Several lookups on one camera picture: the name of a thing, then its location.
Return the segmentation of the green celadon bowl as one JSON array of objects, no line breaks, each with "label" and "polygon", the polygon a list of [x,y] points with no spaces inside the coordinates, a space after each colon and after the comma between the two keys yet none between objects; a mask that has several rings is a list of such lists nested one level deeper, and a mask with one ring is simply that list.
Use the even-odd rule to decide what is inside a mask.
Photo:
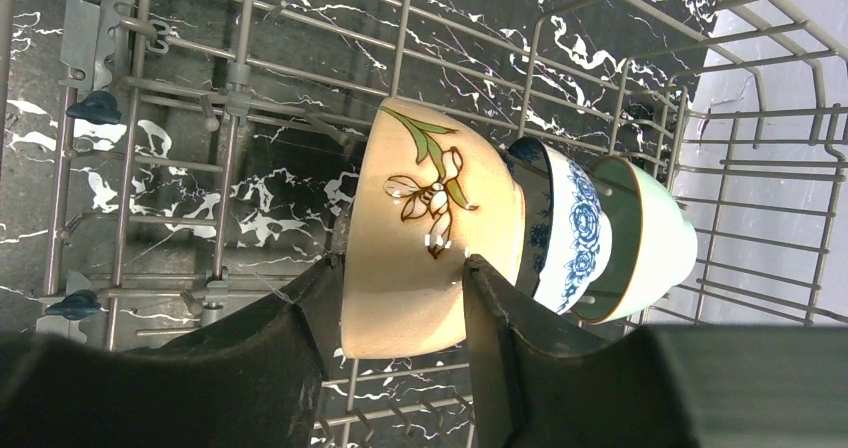
[{"label": "green celadon bowl", "polygon": [[629,317],[659,301],[692,272],[698,241],[669,190],[626,159],[608,155],[590,166],[611,189],[602,195],[602,212],[611,226],[611,253],[600,276],[573,312],[589,324]]}]

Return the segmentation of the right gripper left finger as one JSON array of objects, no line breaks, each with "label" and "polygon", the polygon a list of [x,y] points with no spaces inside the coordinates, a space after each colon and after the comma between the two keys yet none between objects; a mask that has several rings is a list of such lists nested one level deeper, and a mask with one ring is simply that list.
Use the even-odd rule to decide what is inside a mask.
[{"label": "right gripper left finger", "polygon": [[1,338],[5,447],[305,447],[339,334],[343,259],[157,348]]}]

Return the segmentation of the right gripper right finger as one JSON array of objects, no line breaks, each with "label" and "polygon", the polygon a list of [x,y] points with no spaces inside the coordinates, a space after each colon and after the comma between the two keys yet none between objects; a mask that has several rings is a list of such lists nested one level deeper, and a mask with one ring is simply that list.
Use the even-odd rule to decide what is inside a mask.
[{"label": "right gripper right finger", "polygon": [[463,267],[482,447],[843,447],[847,332],[646,325],[608,342]]}]

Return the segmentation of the cream white round bowl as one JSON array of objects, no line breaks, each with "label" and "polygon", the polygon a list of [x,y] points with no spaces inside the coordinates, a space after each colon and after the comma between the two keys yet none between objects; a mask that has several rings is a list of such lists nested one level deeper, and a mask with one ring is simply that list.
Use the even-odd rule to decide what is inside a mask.
[{"label": "cream white round bowl", "polygon": [[515,281],[524,229],[523,192],[486,138],[422,104],[384,99],[352,204],[343,354],[414,357],[462,342],[466,259],[481,255]]}]

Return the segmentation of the blue floral bowl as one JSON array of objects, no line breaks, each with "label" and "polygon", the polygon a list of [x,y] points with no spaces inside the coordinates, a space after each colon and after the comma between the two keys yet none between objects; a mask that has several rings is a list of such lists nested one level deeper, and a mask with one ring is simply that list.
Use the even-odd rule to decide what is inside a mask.
[{"label": "blue floral bowl", "polygon": [[525,201],[523,251],[515,287],[561,315],[604,271],[612,248],[609,219],[586,172],[533,137],[504,161]]}]

